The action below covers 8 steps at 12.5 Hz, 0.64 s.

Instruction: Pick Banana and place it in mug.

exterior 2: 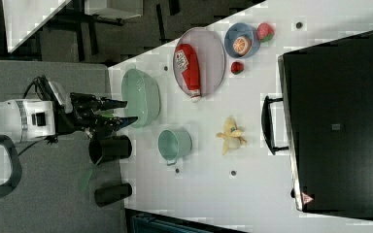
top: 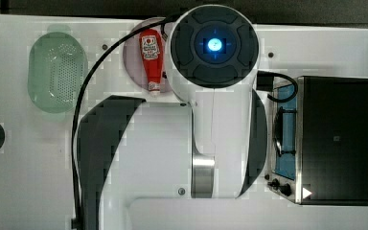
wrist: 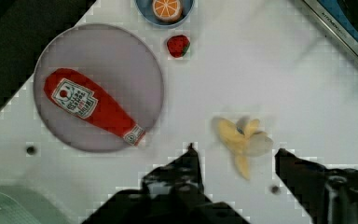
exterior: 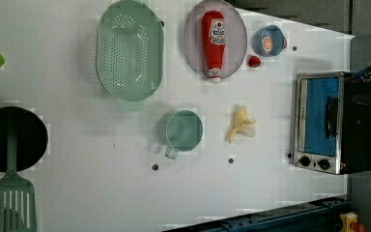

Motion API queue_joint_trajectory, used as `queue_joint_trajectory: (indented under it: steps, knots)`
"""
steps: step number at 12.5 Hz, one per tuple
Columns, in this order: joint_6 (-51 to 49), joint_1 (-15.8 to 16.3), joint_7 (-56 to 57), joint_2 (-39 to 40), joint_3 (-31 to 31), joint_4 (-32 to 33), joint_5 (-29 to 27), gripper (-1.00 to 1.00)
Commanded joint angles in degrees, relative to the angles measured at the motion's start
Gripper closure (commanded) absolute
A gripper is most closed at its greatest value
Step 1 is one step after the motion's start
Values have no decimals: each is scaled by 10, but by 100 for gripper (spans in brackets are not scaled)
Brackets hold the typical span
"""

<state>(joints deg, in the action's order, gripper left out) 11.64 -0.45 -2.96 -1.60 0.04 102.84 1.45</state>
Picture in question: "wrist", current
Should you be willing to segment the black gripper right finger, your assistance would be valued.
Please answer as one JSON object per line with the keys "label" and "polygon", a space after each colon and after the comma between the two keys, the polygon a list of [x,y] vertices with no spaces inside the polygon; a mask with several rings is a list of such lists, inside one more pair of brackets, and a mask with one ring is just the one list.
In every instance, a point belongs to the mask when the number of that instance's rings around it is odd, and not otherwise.
{"label": "black gripper right finger", "polygon": [[275,173],[310,215],[312,224],[358,224],[358,170],[327,168],[281,148]]}

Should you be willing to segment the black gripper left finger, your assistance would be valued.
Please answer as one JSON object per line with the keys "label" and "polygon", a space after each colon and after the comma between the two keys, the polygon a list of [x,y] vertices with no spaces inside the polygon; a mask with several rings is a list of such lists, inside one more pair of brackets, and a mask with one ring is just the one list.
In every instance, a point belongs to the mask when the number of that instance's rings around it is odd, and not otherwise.
{"label": "black gripper left finger", "polygon": [[250,224],[231,206],[204,193],[199,154],[186,153],[145,175],[139,189],[123,189],[81,224]]}

